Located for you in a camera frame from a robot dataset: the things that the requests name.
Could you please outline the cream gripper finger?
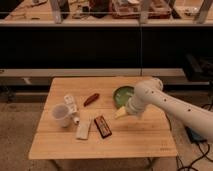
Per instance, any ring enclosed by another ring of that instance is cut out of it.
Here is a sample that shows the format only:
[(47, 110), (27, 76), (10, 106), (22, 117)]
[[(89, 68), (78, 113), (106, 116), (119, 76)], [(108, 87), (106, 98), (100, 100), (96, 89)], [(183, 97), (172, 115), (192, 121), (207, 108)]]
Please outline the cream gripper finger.
[(121, 117), (127, 116), (128, 113), (126, 112), (126, 109), (124, 107), (119, 108), (116, 112), (115, 112), (115, 119), (119, 119)]

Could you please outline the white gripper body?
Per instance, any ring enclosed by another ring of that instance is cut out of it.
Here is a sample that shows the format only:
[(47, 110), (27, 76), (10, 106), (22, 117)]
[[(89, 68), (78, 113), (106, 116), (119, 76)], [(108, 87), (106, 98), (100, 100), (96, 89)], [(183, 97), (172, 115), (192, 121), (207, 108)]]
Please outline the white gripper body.
[(144, 104), (130, 98), (125, 105), (125, 109), (129, 115), (140, 117), (144, 112)]

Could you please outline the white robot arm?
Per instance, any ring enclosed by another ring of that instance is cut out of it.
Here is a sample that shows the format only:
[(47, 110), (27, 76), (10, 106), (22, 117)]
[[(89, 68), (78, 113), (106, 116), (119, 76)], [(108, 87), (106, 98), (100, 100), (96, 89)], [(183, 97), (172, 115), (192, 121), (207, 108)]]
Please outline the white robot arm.
[(138, 82), (134, 94), (117, 110), (115, 118), (140, 115), (149, 104), (173, 115), (203, 138), (213, 142), (213, 112), (164, 93), (163, 83), (158, 78)]

